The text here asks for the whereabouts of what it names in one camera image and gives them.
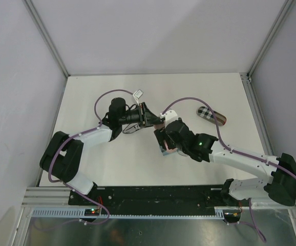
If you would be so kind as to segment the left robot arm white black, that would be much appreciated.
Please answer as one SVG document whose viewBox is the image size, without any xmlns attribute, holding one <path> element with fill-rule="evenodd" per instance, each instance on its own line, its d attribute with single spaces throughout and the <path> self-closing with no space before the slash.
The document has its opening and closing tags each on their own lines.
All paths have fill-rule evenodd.
<svg viewBox="0 0 296 246">
<path fill-rule="evenodd" d="M 114 98 L 109 111 L 95 129 L 79 133 L 73 138 L 62 131 L 56 132 L 39 166 L 71 189 L 79 191 L 80 200 L 91 205 L 97 200 L 97 192 L 93 189 L 95 183 L 80 170 L 84 153 L 96 145 L 113 141 L 122 132 L 124 125 L 138 124 L 146 128 L 162 123 L 163 119 L 152 113 L 144 102 L 130 109 L 123 98 Z"/>
</svg>

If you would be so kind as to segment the pink glasses case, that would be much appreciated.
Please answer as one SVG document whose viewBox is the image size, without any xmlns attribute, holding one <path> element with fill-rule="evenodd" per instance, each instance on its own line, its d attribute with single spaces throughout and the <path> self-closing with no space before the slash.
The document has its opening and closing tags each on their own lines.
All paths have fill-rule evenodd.
<svg viewBox="0 0 296 246">
<path fill-rule="evenodd" d="M 177 152 L 177 148 L 165 133 L 165 124 L 154 125 L 154 135 L 163 156 Z"/>
</svg>

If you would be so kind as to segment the blue cleaning cloth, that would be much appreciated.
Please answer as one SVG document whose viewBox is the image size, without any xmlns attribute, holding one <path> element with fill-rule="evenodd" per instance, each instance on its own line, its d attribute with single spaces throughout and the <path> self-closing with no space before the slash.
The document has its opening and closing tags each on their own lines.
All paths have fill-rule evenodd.
<svg viewBox="0 0 296 246">
<path fill-rule="evenodd" d="M 163 156 L 167 156 L 172 153 L 172 151 L 170 149 L 168 149 L 167 146 L 160 146 L 160 151 Z"/>
</svg>

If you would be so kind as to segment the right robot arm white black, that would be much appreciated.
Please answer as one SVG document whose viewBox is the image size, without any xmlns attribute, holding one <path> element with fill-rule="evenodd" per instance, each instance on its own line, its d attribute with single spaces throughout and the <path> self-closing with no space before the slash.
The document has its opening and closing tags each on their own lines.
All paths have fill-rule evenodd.
<svg viewBox="0 0 296 246">
<path fill-rule="evenodd" d="M 228 165 L 252 174 L 252 179 L 226 180 L 220 193 L 225 205 L 265 196 L 284 206 L 295 205 L 296 162 L 291 155 L 276 157 L 231 149 L 214 136 L 193 133 L 181 119 L 155 129 L 154 134 L 163 151 L 179 150 L 197 162 Z"/>
</svg>

